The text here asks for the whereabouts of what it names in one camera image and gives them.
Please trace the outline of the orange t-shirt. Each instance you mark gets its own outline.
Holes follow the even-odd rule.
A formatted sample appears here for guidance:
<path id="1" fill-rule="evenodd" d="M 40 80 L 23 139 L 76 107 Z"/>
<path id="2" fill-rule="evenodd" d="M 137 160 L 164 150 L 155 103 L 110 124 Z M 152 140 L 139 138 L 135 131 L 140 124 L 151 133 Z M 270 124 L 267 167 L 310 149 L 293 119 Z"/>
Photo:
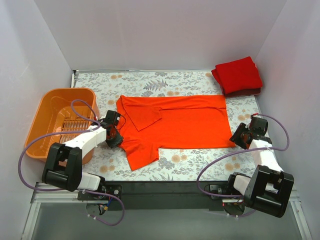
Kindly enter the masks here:
<path id="1" fill-rule="evenodd" d="M 120 147 L 132 171 L 159 157 L 159 149 L 233 148 L 226 99 L 222 95 L 120 96 Z"/>

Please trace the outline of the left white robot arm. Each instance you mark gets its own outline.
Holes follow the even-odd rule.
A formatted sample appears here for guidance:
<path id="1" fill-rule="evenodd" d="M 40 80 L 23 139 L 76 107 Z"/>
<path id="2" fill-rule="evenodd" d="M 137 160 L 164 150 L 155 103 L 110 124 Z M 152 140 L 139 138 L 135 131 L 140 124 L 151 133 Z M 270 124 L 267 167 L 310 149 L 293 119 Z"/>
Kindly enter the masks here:
<path id="1" fill-rule="evenodd" d="M 118 147 L 124 140 L 117 125 L 122 115 L 109 110 L 102 120 L 93 123 L 88 132 L 81 133 L 72 140 L 51 145 L 42 182 L 57 188 L 73 192 L 75 190 L 89 190 L 95 200 L 106 196 L 106 187 L 101 184 L 103 177 L 82 171 L 83 158 L 96 146 L 105 142 L 109 148 Z"/>

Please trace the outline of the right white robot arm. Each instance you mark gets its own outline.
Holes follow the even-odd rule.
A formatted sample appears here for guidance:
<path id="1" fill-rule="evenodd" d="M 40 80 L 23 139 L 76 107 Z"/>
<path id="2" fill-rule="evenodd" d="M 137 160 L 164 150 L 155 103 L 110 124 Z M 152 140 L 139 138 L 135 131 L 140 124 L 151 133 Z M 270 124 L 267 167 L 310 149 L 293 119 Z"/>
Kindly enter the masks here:
<path id="1" fill-rule="evenodd" d="M 231 174 L 226 192 L 232 199 L 243 196 L 246 207 L 281 218 L 290 199 L 294 177 L 278 164 L 267 130 L 268 121 L 253 114 L 249 125 L 242 122 L 230 138 L 251 153 L 256 169 L 251 177 L 239 172 Z"/>

